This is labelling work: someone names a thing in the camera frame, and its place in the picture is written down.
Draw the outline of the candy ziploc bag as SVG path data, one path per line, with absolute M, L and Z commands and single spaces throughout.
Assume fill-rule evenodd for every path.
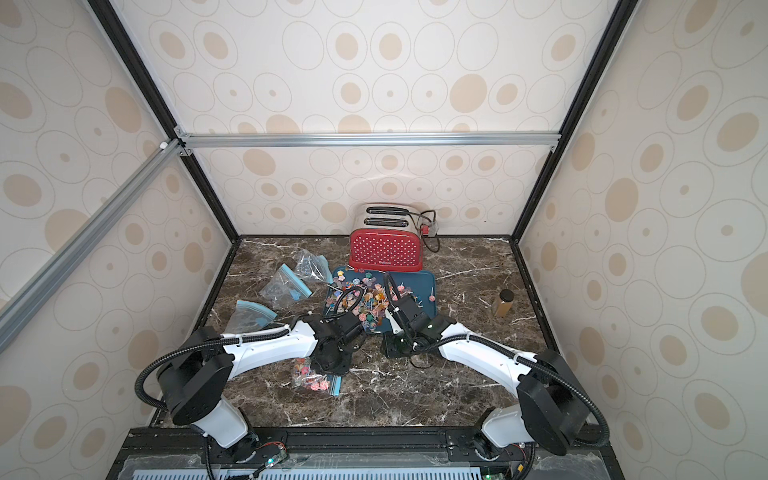
M 277 318 L 277 313 L 259 303 L 238 300 L 224 330 L 227 334 L 246 334 L 262 330 Z
M 312 291 L 292 269 L 286 264 L 282 264 L 259 291 L 259 295 L 273 309 L 280 310 L 308 299 L 312 295 Z
M 323 255 L 315 255 L 306 249 L 301 249 L 295 256 L 294 273 L 305 283 L 330 284 L 333 276 L 327 259 Z
M 296 359 L 293 363 L 291 374 L 294 387 L 325 393 L 332 397 L 338 397 L 341 393 L 343 378 L 337 375 L 315 372 L 311 368 L 308 358 Z

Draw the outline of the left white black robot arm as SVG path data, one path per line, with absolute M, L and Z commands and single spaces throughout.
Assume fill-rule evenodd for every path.
M 260 367 L 307 359 L 318 374 L 342 377 L 365 342 L 362 322 L 352 313 L 301 315 L 277 328 L 219 334 L 195 331 L 177 350 L 147 365 L 137 376 L 139 400 L 167 411 L 177 426 L 192 426 L 215 441 L 234 463 L 252 460 L 258 435 L 241 410 L 224 396 L 229 381 Z

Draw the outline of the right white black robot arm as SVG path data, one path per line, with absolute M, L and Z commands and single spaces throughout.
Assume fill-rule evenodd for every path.
M 536 443 L 556 455 L 609 444 L 605 415 L 557 352 L 505 346 L 445 315 L 428 315 L 411 295 L 390 300 L 388 313 L 395 331 L 384 336 L 386 356 L 439 356 L 490 378 L 516 399 L 481 417 L 474 442 L 482 456 L 518 443 Z

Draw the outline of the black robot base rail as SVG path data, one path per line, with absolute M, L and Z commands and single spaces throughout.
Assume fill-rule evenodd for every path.
M 187 428 L 133 429 L 110 479 L 620 479 L 610 447 L 557 456 L 532 443 L 480 456 L 469 427 L 260 428 L 237 463 Z

